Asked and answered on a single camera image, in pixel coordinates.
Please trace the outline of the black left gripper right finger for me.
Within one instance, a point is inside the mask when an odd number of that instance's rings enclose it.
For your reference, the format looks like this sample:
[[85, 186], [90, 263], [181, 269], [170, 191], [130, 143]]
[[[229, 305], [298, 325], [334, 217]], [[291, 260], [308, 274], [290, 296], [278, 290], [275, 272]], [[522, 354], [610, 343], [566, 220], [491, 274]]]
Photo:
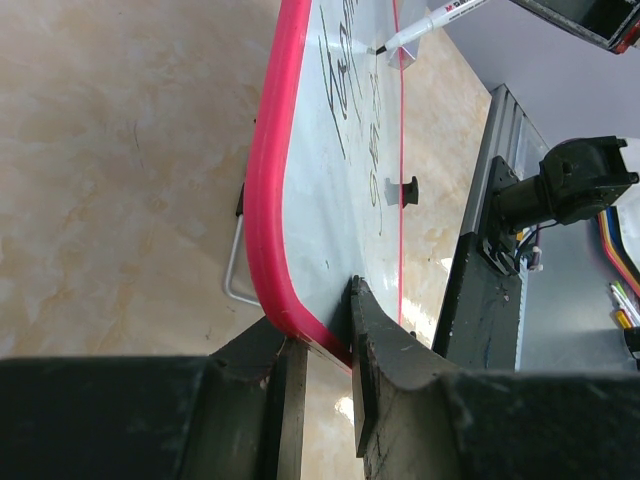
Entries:
[[443, 377], [459, 368], [393, 321], [351, 281], [356, 456], [367, 479], [460, 479]]

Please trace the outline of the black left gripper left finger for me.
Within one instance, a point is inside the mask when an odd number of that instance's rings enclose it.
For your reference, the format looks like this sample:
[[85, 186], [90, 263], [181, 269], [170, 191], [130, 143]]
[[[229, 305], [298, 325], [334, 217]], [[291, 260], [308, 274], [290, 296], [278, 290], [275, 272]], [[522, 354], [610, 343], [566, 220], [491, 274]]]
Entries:
[[183, 479], [301, 476], [308, 350], [261, 318], [211, 354]]

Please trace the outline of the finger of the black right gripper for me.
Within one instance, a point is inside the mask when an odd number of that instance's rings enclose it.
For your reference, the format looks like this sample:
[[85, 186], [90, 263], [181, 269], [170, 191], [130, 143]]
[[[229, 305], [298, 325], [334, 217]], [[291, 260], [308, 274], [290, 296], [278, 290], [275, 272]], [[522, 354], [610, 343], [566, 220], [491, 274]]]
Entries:
[[513, 0], [538, 18], [614, 54], [639, 48], [637, 0]]

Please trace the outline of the white black marker pen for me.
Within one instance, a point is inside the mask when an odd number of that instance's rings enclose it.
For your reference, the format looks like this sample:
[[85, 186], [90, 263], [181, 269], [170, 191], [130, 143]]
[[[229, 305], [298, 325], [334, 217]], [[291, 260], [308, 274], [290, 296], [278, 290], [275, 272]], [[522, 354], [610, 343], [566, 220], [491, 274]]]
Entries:
[[486, 3], [486, 0], [450, 1], [430, 12], [424, 18], [398, 31], [389, 40], [382, 44], [375, 51], [375, 54], [381, 55], [388, 50], [403, 47], [404, 45], [419, 39], [421, 36], [444, 27], [448, 23], [465, 16], [484, 3]]

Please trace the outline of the pink framed whiteboard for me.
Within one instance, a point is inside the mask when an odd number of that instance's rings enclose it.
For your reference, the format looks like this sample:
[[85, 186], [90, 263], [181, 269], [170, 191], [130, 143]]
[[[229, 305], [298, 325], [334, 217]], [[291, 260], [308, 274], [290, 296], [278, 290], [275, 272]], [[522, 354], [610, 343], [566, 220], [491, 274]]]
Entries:
[[402, 316], [404, 70], [377, 48], [396, 31], [395, 1], [285, 1], [249, 154], [244, 236], [268, 319], [344, 365], [349, 285], [365, 279]]

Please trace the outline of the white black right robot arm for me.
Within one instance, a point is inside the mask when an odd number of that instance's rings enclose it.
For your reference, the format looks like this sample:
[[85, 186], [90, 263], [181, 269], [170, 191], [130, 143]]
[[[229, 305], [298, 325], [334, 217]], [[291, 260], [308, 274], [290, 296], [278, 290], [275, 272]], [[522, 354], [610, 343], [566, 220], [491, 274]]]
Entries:
[[[639, 40], [636, 1], [522, 1], [520, 7], [562, 31], [613, 54]], [[519, 274], [533, 234], [588, 220], [639, 182], [639, 142], [602, 136], [575, 138], [551, 148], [539, 173], [518, 179], [505, 160], [491, 161], [477, 232], [477, 250], [499, 274]]]

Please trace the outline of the black whiteboard clip left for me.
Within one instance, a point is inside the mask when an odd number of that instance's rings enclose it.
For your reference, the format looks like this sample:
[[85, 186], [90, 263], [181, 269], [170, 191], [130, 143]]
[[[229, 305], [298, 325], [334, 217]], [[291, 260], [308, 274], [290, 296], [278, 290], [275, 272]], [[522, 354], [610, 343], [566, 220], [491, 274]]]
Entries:
[[237, 206], [235, 209], [235, 216], [237, 218], [242, 217], [244, 215], [244, 195], [245, 195], [245, 184], [242, 184]]

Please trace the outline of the black whiteboard clip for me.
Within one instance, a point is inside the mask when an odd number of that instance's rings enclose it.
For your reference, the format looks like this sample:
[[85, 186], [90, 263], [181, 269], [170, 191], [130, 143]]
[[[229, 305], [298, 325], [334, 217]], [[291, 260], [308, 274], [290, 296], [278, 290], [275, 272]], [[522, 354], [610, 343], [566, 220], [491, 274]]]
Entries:
[[385, 180], [385, 199], [389, 206], [400, 205], [405, 208], [407, 205], [417, 205], [419, 203], [419, 183], [416, 176], [411, 177], [408, 183], [393, 183], [389, 178]]
[[245, 184], [242, 184], [237, 206], [235, 209], [235, 216], [237, 218], [242, 217], [244, 215], [244, 195], [245, 195]]

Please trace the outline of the black whiteboard clip right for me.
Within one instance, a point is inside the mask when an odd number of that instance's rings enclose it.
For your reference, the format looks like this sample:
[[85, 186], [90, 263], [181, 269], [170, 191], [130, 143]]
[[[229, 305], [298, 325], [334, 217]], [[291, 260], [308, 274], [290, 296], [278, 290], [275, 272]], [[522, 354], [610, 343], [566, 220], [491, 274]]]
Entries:
[[419, 203], [419, 183], [416, 176], [411, 177], [408, 183], [393, 183], [389, 178], [385, 180], [385, 199], [389, 206], [400, 205], [405, 208], [407, 205], [417, 205]]

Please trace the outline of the colourful striped mat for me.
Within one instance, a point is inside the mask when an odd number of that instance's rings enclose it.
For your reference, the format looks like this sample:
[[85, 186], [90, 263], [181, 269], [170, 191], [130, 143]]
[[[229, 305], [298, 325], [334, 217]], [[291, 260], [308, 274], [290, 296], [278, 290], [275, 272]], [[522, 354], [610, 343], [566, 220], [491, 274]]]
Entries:
[[631, 291], [639, 296], [639, 262], [625, 249], [619, 215], [609, 207], [596, 216], [600, 240], [606, 258], [624, 279]]

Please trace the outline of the coloured pens bundle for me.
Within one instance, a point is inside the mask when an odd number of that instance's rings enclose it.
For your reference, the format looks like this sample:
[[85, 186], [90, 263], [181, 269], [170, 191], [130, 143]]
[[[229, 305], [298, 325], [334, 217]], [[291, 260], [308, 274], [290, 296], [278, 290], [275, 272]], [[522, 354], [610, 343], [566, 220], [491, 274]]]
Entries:
[[616, 298], [620, 308], [627, 315], [631, 326], [632, 327], [638, 327], [639, 326], [639, 312], [633, 306], [631, 301], [626, 297], [624, 292], [616, 284], [610, 283], [609, 284], [609, 289], [610, 289], [612, 295]]

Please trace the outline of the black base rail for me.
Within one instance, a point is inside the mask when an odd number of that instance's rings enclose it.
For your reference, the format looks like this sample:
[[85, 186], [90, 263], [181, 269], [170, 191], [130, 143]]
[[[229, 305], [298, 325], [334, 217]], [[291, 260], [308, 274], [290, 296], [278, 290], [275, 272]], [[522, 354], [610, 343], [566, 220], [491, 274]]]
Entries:
[[502, 157], [490, 161], [479, 216], [454, 253], [432, 350], [466, 369], [516, 369], [522, 281], [490, 249], [500, 233], [494, 193], [517, 182]]

